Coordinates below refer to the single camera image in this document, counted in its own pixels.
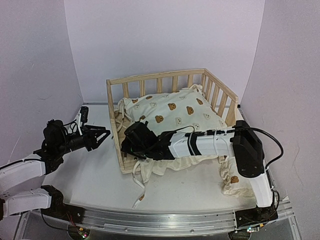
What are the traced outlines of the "wooden pet bed frame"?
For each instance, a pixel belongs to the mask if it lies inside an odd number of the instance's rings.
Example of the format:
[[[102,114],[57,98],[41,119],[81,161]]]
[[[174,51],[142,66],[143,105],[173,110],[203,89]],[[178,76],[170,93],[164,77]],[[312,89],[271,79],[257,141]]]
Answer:
[[[206,68],[198,69],[187,69],[187,70],[174,70],[167,72],[157,72],[142,75],[133,75],[122,78],[107,79],[106,80],[106,90],[107,90],[107,100],[108,100],[108,111],[111,123],[111,129],[113,133],[113,139],[115,144],[116,155],[120,167],[120,171],[123,174],[131,173],[136,160],[129,159],[125,160],[121,152],[121,142],[119,138],[119,131],[117,130],[116,123],[116,110],[114,107],[114,100],[112,95],[112,86],[121,85],[122,93],[121,97],[128,98],[129,85],[128,83],[138,83],[139,84],[139,94],[141,97],[146,95],[146,81],[156,80],[156,92],[158,94],[163,92],[163,79],[171,78],[172,86],[171,91],[178,91],[179,77],[187,77],[187,86],[192,86],[193,79],[195,75],[201,75],[200,85],[204,88],[204,96],[207,101],[210,102],[210,106],[216,111],[217,115],[222,117],[226,108],[227,100],[230,100],[230,105],[228,107],[228,112],[224,118],[228,126],[232,126],[236,123],[237,119],[237,106],[239,103],[238,96],[221,80],[219,80],[214,74],[212,74]]]

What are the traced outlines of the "bear print cream cushion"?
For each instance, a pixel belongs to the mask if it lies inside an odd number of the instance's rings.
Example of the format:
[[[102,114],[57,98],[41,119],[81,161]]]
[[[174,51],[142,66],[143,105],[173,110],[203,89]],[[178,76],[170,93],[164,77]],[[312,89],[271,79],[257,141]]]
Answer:
[[[125,130],[135,122],[148,122],[147,127],[156,136],[165,131],[179,128],[182,132],[193,130],[222,130],[226,122],[214,112],[205,99],[202,86],[193,84],[177,92],[148,94],[139,98],[122,98],[117,104],[116,126],[120,148],[125,140]],[[186,156],[176,160],[154,161],[150,158],[140,163],[143,183],[149,181],[152,173],[163,176],[166,169],[180,171],[217,156]]]

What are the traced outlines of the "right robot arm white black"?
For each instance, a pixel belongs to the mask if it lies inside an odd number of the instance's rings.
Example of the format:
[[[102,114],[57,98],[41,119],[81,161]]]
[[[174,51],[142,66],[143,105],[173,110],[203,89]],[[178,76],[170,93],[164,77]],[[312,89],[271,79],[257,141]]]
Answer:
[[[155,161],[195,156],[235,158],[238,173],[249,181],[256,199],[257,207],[252,209],[251,216],[262,222],[272,212],[273,194],[263,144],[256,132],[264,133],[238,120],[229,129],[183,132],[178,128],[156,135],[147,123],[135,122],[124,132],[121,151]]]

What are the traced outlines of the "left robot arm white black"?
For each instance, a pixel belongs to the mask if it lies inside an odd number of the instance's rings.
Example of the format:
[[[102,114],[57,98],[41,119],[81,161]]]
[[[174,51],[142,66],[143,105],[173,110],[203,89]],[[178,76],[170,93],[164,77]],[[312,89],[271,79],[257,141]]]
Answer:
[[[86,124],[69,132],[61,120],[50,120],[43,130],[41,148],[33,152],[37,158],[23,158],[0,168],[0,217],[41,209],[45,215],[69,220],[71,213],[83,212],[80,207],[64,204],[64,195],[52,185],[27,184],[55,172],[64,155],[82,148],[97,149],[110,133],[103,126]]]

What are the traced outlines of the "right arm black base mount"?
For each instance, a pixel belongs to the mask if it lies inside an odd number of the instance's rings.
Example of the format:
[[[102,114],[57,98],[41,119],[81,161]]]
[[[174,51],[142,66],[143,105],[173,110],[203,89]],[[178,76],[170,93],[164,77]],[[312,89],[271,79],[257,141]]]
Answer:
[[[269,207],[255,207],[235,212],[236,229],[256,227],[278,219],[275,205]]]

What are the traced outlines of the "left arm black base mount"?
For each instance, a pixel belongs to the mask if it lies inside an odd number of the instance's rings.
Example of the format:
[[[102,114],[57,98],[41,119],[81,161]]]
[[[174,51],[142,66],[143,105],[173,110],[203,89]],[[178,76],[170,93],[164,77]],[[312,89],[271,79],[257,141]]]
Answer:
[[[69,221],[73,224],[83,223],[85,213],[83,207],[64,203],[64,195],[52,185],[42,185],[40,188],[51,197],[49,207],[40,209],[43,215]]]

